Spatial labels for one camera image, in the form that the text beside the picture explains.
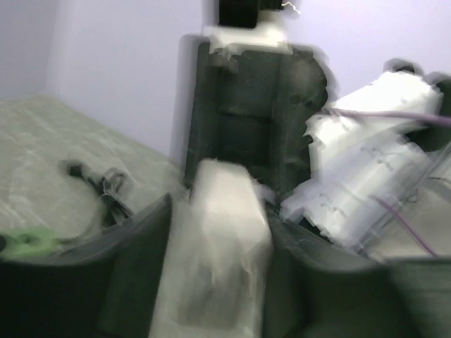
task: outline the black electronic device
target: black electronic device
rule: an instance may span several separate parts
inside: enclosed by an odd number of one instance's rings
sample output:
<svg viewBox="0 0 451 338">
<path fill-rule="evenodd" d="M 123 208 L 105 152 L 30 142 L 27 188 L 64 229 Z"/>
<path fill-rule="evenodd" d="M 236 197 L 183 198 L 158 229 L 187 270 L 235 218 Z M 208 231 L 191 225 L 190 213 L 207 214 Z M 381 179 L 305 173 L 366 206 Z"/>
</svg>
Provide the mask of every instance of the black electronic device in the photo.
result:
<svg viewBox="0 0 451 338">
<path fill-rule="evenodd" d="M 252 29 L 257 26 L 260 11 L 279 11 L 281 0 L 218 0 L 218 26 Z"/>
<path fill-rule="evenodd" d="M 243 165 L 281 200 L 311 176 L 312 139 L 304 133 L 306 121 L 328 100 L 327 67 L 307 47 L 292 46 L 291 54 L 282 54 L 243 46 L 232 57 L 238 65 L 232 73 L 214 62 L 210 42 L 184 39 L 191 45 L 184 52 L 197 57 L 186 65 L 195 71 L 187 84 L 194 92 L 182 113 L 190 123 L 186 186 L 192 186 L 203 158 L 216 158 Z"/>
</svg>

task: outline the black cable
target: black cable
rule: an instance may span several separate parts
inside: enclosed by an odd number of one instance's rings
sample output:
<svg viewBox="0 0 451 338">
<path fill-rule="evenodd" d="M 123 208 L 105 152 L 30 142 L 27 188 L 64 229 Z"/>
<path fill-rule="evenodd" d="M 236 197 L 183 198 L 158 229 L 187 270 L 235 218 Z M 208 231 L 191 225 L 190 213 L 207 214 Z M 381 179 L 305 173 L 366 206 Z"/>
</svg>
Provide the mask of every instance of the black cable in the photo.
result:
<svg viewBox="0 0 451 338">
<path fill-rule="evenodd" d="M 100 176 L 92 173 L 84 163 L 79 161 L 65 162 L 64 166 L 69 176 L 86 182 L 100 198 L 102 202 L 100 215 L 103 227 L 112 227 L 133 215 L 131 209 L 119 199 L 121 192 L 129 183 L 129 177 L 125 173 L 117 168 L 110 168 Z M 85 239 L 95 224 L 95 220 L 92 220 L 82 234 L 72 238 L 60 239 L 60 242 L 69 244 Z"/>
<path fill-rule="evenodd" d="M 442 182 L 445 182 L 445 183 L 448 183 L 449 185 L 451 185 L 451 180 L 444 178 L 444 177 L 430 176 L 429 179 L 436 180 L 436 181 L 442 181 Z"/>
</svg>

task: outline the black connector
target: black connector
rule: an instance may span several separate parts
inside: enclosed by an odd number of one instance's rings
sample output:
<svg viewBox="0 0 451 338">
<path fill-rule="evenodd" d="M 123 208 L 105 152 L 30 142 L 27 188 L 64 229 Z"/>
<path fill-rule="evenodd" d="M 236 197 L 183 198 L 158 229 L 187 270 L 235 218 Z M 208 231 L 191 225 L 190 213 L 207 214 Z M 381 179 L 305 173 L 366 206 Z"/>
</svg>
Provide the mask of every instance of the black connector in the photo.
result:
<svg viewBox="0 0 451 338">
<path fill-rule="evenodd" d="M 66 172 L 69 176 L 75 178 L 83 178 L 83 163 L 81 162 L 70 162 L 66 166 Z"/>
<path fill-rule="evenodd" d="M 218 0 L 218 26 L 253 29 L 259 11 L 279 11 L 281 0 Z"/>
</svg>

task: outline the black plastic object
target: black plastic object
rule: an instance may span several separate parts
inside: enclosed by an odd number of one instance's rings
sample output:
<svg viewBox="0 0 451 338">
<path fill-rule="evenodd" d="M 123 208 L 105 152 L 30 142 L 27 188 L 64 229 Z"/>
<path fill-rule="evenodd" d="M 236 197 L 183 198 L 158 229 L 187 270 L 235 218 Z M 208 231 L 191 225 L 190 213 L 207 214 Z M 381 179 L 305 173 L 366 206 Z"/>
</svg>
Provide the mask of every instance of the black plastic object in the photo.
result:
<svg viewBox="0 0 451 338">
<path fill-rule="evenodd" d="M 401 58 L 392 58 L 385 62 L 384 70 L 391 70 L 393 72 L 409 72 L 416 75 L 423 75 L 421 67 Z"/>
<path fill-rule="evenodd" d="M 64 256 L 0 260 L 2 337 L 94 337 L 119 243 L 99 239 Z"/>
<path fill-rule="evenodd" d="M 0 252 L 6 248 L 6 245 L 8 245 L 6 237 L 0 234 Z"/>
<path fill-rule="evenodd" d="M 217 25 L 252 29 L 257 26 L 259 11 L 282 9 L 282 0 L 216 0 Z"/>
<path fill-rule="evenodd" d="M 147 338 L 159 289 L 173 202 L 169 195 L 106 229 L 105 237 L 128 238 L 121 248 L 99 321 L 105 337 Z"/>
<path fill-rule="evenodd" d="M 191 37 L 197 56 L 191 96 L 185 185 L 203 158 L 238 163 L 278 199 L 311 176 L 306 120 L 328 100 L 328 78 L 315 53 L 245 50 L 237 72 L 217 66 L 210 43 Z"/>
<path fill-rule="evenodd" d="M 420 303 L 410 297 L 428 302 L 422 293 L 434 282 L 418 276 L 404 284 L 400 276 L 406 278 L 408 264 L 379 265 L 354 256 L 273 211 L 268 221 L 275 252 L 266 281 L 263 338 L 448 337 L 421 334 L 426 327 L 415 317 L 421 317 Z M 438 290 L 431 289 L 431 296 Z"/>
<path fill-rule="evenodd" d="M 439 116 L 451 118 L 451 77 L 440 73 L 432 74 L 429 75 L 429 83 L 442 93 Z M 418 144 L 426 153 L 442 149 L 451 142 L 450 129 L 437 125 L 426 125 L 422 130 L 405 134 L 405 137 Z"/>
</svg>

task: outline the white wall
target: white wall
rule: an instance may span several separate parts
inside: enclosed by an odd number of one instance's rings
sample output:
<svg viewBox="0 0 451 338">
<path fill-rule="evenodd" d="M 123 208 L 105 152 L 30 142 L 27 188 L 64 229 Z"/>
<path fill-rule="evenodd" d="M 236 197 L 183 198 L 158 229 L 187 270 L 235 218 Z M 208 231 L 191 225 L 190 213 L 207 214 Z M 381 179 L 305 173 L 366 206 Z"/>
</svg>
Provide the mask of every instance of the white wall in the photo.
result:
<svg viewBox="0 0 451 338">
<path fill-rule="evenodd" d="M 199 33 L 201 0 L 63 0 L 47 89 L 169 154 L 178 41 Z M 322 49 L 338 93 L 374 80 L 390 58 L 451 73 L 449 0 L 298 1 L 291 41 Z"/>
<path fill-rule="evenodd" d="M 0 1 L 0 97 L 44 91 L 58 0 Z"/>
<path fill-rule="evenodd" d="M 47 89 L 167 155 L 178 42 L 200 32 L 201 16 L 196 1 L 65 0 Z"/>
<path fill-rule="evenodd" d="M 451 1 L 309 0 L 289 20 L 290 40 L 323 50 L 338 93 L 349 94 L 380 75 L 385 61 L 407 58 L 425 72 L 451 73 Z"/>
</svg>

